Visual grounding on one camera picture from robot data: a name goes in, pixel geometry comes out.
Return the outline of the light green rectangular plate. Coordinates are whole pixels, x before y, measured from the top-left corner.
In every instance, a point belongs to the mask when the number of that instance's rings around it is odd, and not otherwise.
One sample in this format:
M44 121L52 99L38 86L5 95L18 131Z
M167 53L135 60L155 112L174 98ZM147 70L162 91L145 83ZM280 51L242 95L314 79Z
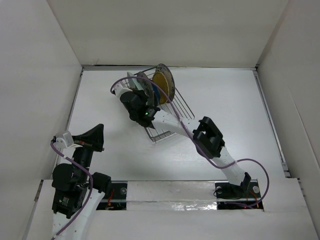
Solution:
M143 87L141 86L141 84L138 82L136 78L129 78L128 84L129 84L129 87L133 90L137 90L137 91L143 90Z

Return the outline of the grey deer plate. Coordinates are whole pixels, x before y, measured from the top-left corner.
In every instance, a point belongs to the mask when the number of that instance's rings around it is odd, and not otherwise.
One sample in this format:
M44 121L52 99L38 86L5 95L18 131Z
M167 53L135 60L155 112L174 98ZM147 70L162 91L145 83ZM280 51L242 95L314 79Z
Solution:
M152 84L149 81L138 79L137 82L141 85L141 87L144 90L144 93L148 97L147 99L147 105L148 106L155 106L155 96L154 96L154 90L152 87Z

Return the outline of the round bamboo woven plate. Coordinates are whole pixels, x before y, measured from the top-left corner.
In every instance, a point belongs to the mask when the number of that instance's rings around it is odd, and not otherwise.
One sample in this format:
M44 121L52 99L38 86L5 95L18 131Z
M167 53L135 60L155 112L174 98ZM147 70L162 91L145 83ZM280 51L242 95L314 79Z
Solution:
M159 103L161 105L165 104L168 101L166 96L169 96L169 84L165 75L162 72L156 71L152 77L152 80L164 92L163 93L162 91L159 90L159 93L160 93Z

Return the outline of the blue floral round plate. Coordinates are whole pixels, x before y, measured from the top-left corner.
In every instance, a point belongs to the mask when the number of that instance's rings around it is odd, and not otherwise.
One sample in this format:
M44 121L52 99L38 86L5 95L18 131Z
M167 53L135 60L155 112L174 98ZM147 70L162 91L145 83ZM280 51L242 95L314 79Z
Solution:
M163 63L160 63L156 66L156 71L161 72L165 76L167 83L168 83L168 87L169 87L169 96L168 97L169 97L169 100L172 101L175 97L175 92L176 92L175 80L172 75L172 72Z

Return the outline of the dark blue leaf dish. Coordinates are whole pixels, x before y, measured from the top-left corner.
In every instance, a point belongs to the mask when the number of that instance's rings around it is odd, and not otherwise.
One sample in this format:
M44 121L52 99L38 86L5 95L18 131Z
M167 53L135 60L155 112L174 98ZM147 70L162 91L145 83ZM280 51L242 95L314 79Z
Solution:
M153 104L154 106L157 107L160 104L161 95L158 88L154 84L152 84L152 90L153 90Z

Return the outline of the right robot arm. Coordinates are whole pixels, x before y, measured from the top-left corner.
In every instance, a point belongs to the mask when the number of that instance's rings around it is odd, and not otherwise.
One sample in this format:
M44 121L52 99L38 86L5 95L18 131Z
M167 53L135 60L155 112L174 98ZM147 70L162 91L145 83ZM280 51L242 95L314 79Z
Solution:
M116 96L128 111L129 118L142 127L190 138L198 154L223 172L235 196L242 197L249 191L250 175L231 157L222 133L209 117L201 120L178 117L159 107L147 105L147 96L142 90L128 90Z

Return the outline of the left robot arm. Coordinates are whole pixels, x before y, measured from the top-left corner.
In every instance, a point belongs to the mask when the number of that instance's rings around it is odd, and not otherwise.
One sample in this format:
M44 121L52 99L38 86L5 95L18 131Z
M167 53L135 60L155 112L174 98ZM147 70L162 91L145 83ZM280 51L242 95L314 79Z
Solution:
M104 125L100 123L80 135L57 133L50 146L66 160L52 173L55 192L51 239L83 240L99 203L112 195L111 177L89 172L93 154L104 151Z

